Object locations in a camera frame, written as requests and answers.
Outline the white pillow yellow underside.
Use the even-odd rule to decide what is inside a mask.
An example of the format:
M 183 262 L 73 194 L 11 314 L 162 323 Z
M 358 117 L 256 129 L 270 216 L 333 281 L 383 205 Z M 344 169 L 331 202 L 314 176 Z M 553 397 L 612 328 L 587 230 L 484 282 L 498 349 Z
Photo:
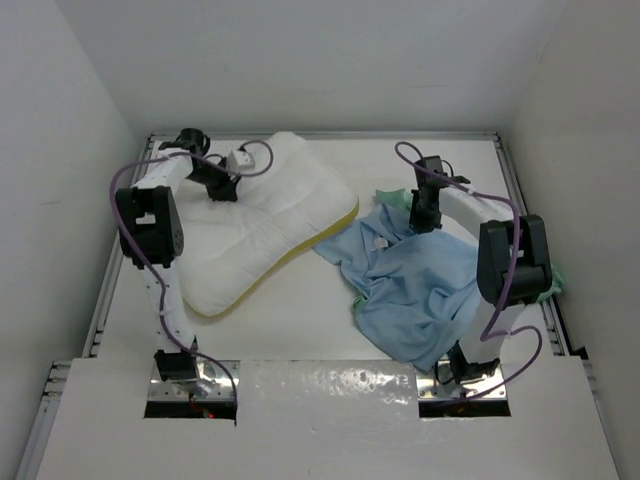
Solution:
M 193 182 L 175 196 L 185 237 L 182 295 L 202 316 L 231 310 L 271 271 L 338 233 L 358 212 L 358 195 L 308 140 L 278 132 L 267 143 L 249 150 L 271 168 L 243 178 L 237 201 L 213 201 Z

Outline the light blue green pillowcase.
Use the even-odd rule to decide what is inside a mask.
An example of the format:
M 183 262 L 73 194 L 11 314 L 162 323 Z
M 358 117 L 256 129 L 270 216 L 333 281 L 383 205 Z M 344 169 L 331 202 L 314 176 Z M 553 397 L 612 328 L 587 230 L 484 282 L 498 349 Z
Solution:
M 428 372 L 476 313 L 478 250 L 442 230 L 414 232 L 404 189 L 375 199 L 368 215 L 314 250 L 355 289 L 360 333 L 391 359 Z

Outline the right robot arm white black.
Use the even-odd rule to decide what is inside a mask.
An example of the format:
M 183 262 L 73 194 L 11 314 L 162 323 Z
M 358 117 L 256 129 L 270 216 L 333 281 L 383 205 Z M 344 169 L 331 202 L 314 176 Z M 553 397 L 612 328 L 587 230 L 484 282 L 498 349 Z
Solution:
M 506 198 L 473 190 L 465 177 L 447 175 L 438 156 L 423 157 L 411 166 L 417 182 L 411 228 L 431 233 L 442 227 L 447 215 L 478 242 L 481 301 L 466 333 L 447 353 L 451 381 L 461 385 L 494 373 L 504 341 L 516 333 L 517 318 L 551 288 L 545 225 L 538 215 L 520 214 Z

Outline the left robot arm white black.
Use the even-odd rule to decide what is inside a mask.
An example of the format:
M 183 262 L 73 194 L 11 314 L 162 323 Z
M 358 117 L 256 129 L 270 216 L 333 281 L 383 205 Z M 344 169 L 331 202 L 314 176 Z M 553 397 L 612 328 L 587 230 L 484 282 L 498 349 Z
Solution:
M 185 128 L 176 139 L 161 144 L 161 156 L 146 162 L 158 166 L 137 183 L 118 188 L 113 180 L 110 186 L 122 252 L 141 273 L 158 317 L 157 371 L 162 381 L 176 385 L 191 400 L 209 396 L 216 386 L 217 372 L 233 378 L 220 362 L 199 351 L 177 271 L 185 237 L 175 193 L 183 181 L 203 186 L 212 201 L 237 200 L 240 177 L 230 173 L 224 157 L 216 155 L 217 163 L 209 161 L 210 146 L 204 132 Z

